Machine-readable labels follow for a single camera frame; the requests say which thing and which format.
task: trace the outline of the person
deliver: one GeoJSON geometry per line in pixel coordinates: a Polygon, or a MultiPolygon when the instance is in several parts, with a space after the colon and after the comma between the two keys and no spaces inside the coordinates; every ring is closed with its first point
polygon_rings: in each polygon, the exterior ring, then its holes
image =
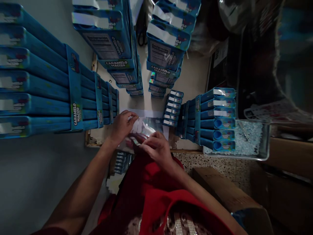
{"type": "MultiPolygon", "coordinates": [[[[127,110],[115,118],[112,134],[35,235],[81,234],[113,151],[137,119],[136,113],[127,110]]],[[[156,132],[136,149],[113,208],[90,234],[247,233],[184,171],[164,135],[156,132]]]]}

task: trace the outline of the stack of boxes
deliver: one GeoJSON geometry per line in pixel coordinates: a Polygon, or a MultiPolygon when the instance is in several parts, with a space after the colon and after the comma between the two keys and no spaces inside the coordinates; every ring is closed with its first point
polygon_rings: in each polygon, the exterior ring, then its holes
{"type": "Polygon", "coordinates": [[[113,123],[102,105],[118,107],[116,90],[21,5],[0,3],[0,15],[0,139],[113,123]]]}
{"type": "Polygon", "coordinates": [[[213,151],[235,150],[235,90],[215,87],[182,105],[176,135],[213,151]]]}
{"type": "Polygon", "coordinates": [[[201,0],[158,1],[148,25],[147,69],[151,97],[163,98],[181,74],[183,57],[188,50],[201,0]]]}
{"type": "Polygon", "coordinates": [[[163,125],[177,127],[183,97],[184,93],[175,90],[171,90],[167,95],[167,101],[165,104],[162,120],[163,125]]]}
{"type": "Polygon", "coordinates": [[[119,88],[131,97],[143,96],[140,58],[137,53],[129,0],[73,0],[72,22],[108,70],[119,88]]]}

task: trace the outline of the person's left hand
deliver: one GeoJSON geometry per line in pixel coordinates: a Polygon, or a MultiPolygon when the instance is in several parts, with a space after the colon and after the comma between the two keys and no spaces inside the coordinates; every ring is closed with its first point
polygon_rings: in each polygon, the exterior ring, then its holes
{"type": "Polygon", "coordinates": [[[134,112],[124,110],[121,114],[117,115],[114,119],[113,130],[110,139],[114,145],[118,146],[125,137],[130,133],[138,115],[134,112]]]}

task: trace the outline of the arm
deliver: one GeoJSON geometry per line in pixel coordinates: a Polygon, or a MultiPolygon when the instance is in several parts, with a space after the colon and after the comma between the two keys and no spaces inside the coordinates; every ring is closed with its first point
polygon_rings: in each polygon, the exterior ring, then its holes
{"type": "Polygon", "coordinates": [[[147,152],[162,170],[216,214],[235,235],[247,235],[231,214],[173,160],[169,143],[163,134],[159,132],[152,134],[140,145],[140,148],[147,152]]]}
{"type": "Polygon", "coordinates": [[[115,118],[112,134],[69,188],[43,228],[59,227],[69,235],[81,233],[100,191],[112,154],[129,134],[137,119],[135,113],[127,110],[115,118]]]}

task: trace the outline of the table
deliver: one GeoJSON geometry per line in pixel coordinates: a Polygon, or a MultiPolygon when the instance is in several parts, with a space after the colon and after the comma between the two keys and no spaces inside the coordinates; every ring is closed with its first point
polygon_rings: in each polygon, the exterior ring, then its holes
{"type": "MultiPolygon", "coordinates": [[[[125,89],[119,89],[120,92],[120,109],[142,109],[142,110],[154,110],[163,112],[166,95],[163,99],[151,98],[149,89],[149,79],[151,72],[146,68],[147,56],[145,47],[138,46],[138,54],[140,56],[140,62],[142,65],[142,84],[144,97],[131,98],[125,89]]],[[[182,72],[179,79],[175,82],[174,90],[184,92],[183,103],[195,98],[197,95],[206,92],[206,84],[209,69],[209,58],[199,57],[198,55],[189,54],[189,59],[185,54],[184,62],[182,65],[182,72]]],[[[114,79],[111,75],[97,62],[94,58],[93,70],[101,76],[101,78],[107,82],[111,82],[111,85],[118,89],[114,79]]],[[[104,126],[101,129],[89,130],[86,132],[85,145],[88,147],[100,147],[106,137],[110,134],[112,125],[104,126]]],[[[169,135],[170,148],[172,152],[178,153],[192,153],[202,154],[202,147],[192,143],[189,140],[182,140],[175,136],[174,128],[170,128],[169,135]]]]}

